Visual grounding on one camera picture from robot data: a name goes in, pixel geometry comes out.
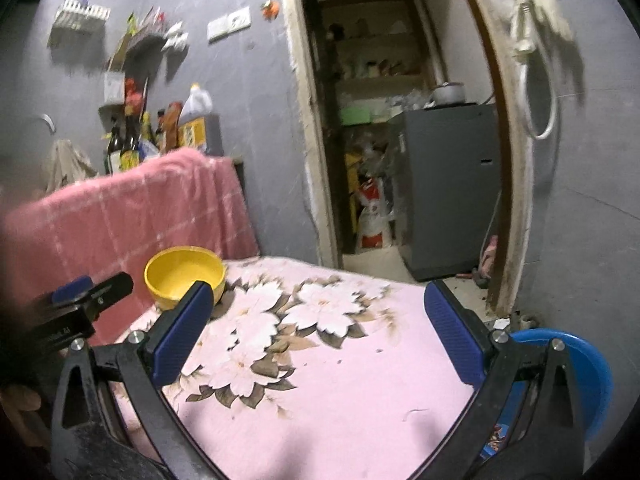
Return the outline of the person's hand at left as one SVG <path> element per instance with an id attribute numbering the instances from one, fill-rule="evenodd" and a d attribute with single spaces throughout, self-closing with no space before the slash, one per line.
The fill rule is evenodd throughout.
<path id="1" fill-rule="evenodd" d="M 24 386 L 2 388 L 1 405 L 27 446 L 50 450 L 51 434 L 39 414 L 41 398 L 38 393 Z"/>

